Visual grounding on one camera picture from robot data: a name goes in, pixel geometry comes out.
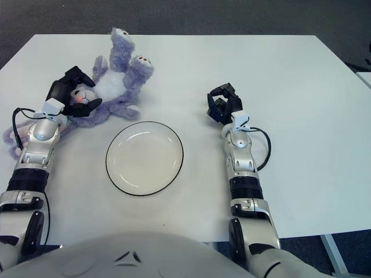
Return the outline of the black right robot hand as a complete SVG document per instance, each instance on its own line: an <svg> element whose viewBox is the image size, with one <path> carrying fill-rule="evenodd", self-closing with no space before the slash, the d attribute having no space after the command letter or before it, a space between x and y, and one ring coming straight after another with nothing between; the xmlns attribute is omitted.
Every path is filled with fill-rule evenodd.
<svg viewBox="0 0 371 278"><path fill-rule="evenodd" d="M242 101L230 83L223 84L207 94L208 115L218 123L232 123L232 113L243 110Z"/></svg>

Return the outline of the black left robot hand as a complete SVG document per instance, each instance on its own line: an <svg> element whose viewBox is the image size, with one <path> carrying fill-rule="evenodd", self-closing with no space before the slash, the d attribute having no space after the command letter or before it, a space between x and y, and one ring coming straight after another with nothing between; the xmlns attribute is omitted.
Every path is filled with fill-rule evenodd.
<svg viewBox="0 0 371 278"><path fill-rule="evenodd" d="M71 105L71 92L76 89L79 84L94 87L95 83L77 66L72 67L59 80L52 83L46 100L54 98L55 100L64 104L64 109L61 114L73 117L86 117L96 109L101 103L102 99L88 101L86 104L79 103L77 100Z"/></svg>

